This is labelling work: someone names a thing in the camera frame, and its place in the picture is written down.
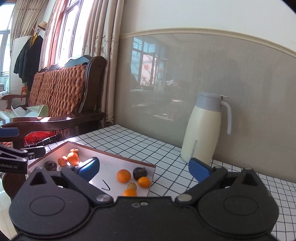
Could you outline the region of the cream thermos jug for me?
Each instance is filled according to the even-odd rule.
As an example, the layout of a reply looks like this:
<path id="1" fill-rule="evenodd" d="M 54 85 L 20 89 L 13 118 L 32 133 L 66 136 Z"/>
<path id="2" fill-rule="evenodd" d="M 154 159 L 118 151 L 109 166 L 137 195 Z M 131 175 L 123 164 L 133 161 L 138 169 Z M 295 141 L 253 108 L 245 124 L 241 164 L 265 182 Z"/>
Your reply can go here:
<path id="1" fill-rule="evenodd" d="M 232 111 L 225 98 L 224 95 L 198 92 L 181 149 L 181 158 L 186 163 L 196 158 L 210 164 L 220 135 L 222 107 L 227 110 L 227 134 L 231 134 Z"/>

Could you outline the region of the brown shallow cardboard box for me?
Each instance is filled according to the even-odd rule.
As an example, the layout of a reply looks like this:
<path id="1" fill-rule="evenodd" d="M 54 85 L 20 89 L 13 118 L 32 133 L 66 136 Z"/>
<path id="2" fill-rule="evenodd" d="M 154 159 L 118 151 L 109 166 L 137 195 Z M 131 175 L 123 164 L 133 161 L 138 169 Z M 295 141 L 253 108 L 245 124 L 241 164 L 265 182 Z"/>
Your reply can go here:
<path id="1" fill-rule="evenodd" d="M 128 185 L 117 180 L 118 171 L 128 170 L 131 174 L 129 182 L 135 184 L 137 184 L 137 180 L 133 178 L 135 168 L 144 168 L 149 180 L 154 177 L 156 165 L 124 158 L 69 141 L 53 148 L 42 158 L 32 161 L 28 166 L 28 174 L 32 173 L 37 167 L 44 167 L 48 161 L 57 163 L 58 159 L 69 154 L 71 149 L 77 149 L 79 152 L 80 162 L 76 166 L 78 174 L 87 179 L 91 185 L 112 196 L 114 200 L 122 195 Z"/>

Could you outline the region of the large orange tangerine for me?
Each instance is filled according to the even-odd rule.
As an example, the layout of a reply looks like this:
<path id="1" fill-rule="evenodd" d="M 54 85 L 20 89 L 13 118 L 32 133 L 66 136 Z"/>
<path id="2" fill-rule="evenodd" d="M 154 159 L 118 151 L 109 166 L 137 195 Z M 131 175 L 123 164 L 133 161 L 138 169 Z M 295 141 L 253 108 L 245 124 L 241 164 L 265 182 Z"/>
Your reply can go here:
<path id="1" fill-rule="evenodd" d="M 131 179 L 131 173 L 126 169 L 121 169 L 117 172 L 116 178 L 120 183 L 128 183 Z"/>

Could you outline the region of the wooden leather sofa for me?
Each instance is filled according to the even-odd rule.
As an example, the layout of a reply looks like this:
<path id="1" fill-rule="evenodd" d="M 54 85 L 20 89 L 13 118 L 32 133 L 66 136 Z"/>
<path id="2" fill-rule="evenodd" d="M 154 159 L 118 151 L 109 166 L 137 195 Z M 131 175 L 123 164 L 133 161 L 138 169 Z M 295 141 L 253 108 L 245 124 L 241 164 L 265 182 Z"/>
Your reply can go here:
<path id="1" fill-rule="evenodd" d="M 1 143 L 11 142 L 11 148 L 27 149 L 57 142 L 59 138 L 78 136 L 95 129 L 104 118 L 96 106 L 101 94 L 105 58 L 82 56 L 70 60 L 64 68 L 38 72 L 34 75 L 29 102 L 22 108 L 47 105 L 47 117 L 10 118 L 1 121 L 2 128 L 18 128 L 17 137 L 1 137 Z M 55 135 L 36 144 L 24 144 L 26 135 L 38 131 L 53 131 Z M 14 199 L 26 181 L 27 174 L 3 173 L 3 189 Z"/>

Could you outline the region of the tan longan fruit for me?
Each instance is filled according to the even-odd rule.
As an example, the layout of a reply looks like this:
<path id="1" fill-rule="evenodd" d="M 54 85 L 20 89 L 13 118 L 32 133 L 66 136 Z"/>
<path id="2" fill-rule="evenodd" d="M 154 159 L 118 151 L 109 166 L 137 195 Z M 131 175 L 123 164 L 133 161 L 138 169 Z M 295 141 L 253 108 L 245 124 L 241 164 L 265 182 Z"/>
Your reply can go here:
<path id="1" fill-rule="evenodd" d="M 127 185 L 127 188 L 136 191 L 136 190 L 137 190 L 137 185 L 136 185 L 134 182 L 130 182 L 130 183 Z"/>

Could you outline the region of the carrot chunk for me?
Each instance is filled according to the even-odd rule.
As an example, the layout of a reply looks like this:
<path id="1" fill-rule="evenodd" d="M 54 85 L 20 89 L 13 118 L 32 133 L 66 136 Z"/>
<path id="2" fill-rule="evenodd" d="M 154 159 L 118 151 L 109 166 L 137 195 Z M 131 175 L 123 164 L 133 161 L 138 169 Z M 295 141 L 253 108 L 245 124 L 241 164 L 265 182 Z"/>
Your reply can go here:
<path id="1" fill-rule="evenodd" d="M 68 160 L 66 156 L 62 156 L 58 159 L 58 164 L 60 167 L 65 167 L 67 166 Z"/>

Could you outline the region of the black coat on rack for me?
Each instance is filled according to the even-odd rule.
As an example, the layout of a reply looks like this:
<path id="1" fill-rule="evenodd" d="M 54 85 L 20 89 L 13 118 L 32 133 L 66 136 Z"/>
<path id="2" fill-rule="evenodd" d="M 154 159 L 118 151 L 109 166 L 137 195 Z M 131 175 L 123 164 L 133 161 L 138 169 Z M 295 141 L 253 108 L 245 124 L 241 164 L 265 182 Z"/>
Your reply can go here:
<path id="1" fill-rule="evenodd" d="M 28 90 L 32 89 L 34 75 L 39 71 L 40 56 L 43 44 L 43 38 L 38 35 L 31 44 L 29 40 L 22 47 L 14 66 L 14 73 L 18 74 L 22 83 L 26 83 Z"/>

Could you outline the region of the green white paper bag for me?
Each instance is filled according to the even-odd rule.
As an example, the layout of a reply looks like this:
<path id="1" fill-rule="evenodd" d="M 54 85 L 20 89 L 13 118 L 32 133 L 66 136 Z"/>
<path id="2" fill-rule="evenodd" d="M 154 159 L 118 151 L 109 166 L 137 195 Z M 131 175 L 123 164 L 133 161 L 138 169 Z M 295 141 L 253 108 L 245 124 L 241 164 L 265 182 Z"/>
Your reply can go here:
<path id="1" fill-rule="evenodd" d="M 47 117 L 49 112 L 49 108 L 47 105 L 37 105 L 30 106 L 26 109 L 21 106 L 11 110 L 1 110 L 1 119 L 9 119 L 9 118 L 23 118 L 23 117 Z"/>

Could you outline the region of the window with red frame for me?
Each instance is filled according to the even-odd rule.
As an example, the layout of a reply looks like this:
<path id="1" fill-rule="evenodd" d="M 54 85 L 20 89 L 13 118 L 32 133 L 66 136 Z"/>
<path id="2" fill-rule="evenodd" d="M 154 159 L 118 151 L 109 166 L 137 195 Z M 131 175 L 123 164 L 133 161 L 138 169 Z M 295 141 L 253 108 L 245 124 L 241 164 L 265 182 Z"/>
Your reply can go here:
<path id="1" fill-rule="evenodd" d="M 54 64 L 63 66 L 69 59 L 82 56 L 86 25 L 93 1 L 49 1 L 43 21 L 47 23 L 42 34 L 39 68 Z"/>

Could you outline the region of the dark purple fruit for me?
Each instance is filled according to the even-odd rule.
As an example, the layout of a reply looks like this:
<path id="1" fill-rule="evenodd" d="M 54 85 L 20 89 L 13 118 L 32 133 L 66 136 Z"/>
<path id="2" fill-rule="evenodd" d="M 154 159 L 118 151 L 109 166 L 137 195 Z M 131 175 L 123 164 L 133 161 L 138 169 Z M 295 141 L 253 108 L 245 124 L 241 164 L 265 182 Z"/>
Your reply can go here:
<path id="1" fill-rule="evenodd" d="M 54 162 L 54 161 L 47 161 L 47 162 L 44 164 L 44 168 L 45 168 L 47 171 L 56 171 L 56 170 L 57 170 L 57 163 Z"/>

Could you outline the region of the straw hat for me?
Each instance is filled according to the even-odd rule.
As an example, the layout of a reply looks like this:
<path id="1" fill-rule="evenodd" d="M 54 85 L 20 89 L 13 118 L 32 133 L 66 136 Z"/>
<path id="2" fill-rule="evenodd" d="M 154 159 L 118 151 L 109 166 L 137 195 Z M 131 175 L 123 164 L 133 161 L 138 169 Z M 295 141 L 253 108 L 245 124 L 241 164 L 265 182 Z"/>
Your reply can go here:
<path id="1" fill-rule="evenodd" d="M 41 21 L 38 25 L 37 25 L 38 31 L 45 31 L 47 28 L 47 22 L 46 21 Z"/>

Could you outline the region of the small tangerine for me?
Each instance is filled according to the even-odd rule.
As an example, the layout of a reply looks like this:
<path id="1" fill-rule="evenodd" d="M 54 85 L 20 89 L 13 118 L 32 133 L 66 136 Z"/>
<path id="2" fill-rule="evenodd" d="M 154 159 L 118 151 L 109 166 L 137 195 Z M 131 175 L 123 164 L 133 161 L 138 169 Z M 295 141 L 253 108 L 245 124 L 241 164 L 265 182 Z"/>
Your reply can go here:
<path id="1" fill-rule="evenodd" d="M 151 185 L 151 181 L 148 177 L 140 177 L 137 183 L 141 188 L 149 188 Z"/>

